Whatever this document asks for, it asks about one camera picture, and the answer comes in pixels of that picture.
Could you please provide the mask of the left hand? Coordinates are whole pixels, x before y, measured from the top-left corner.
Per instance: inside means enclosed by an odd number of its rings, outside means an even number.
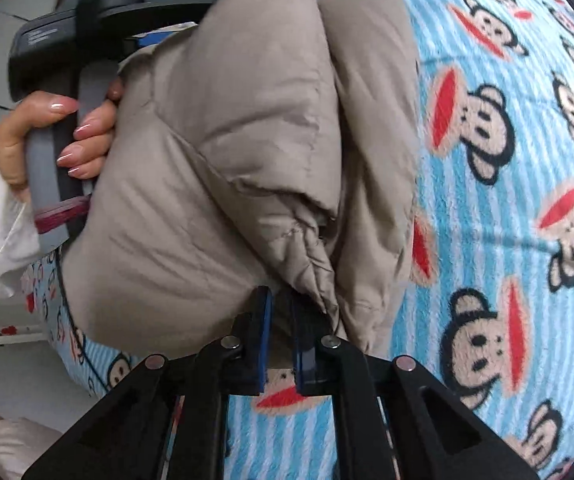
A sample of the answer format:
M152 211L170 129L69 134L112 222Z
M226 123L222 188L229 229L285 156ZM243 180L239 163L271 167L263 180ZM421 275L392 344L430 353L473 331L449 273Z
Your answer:
M105 99L82 118L81 103L70 96L36 91L0 121L0 175L10 192L24 203L30 200L29 151L46 143L48 163L77 180L98 177L115 137L118 104L124 84L109 84Z

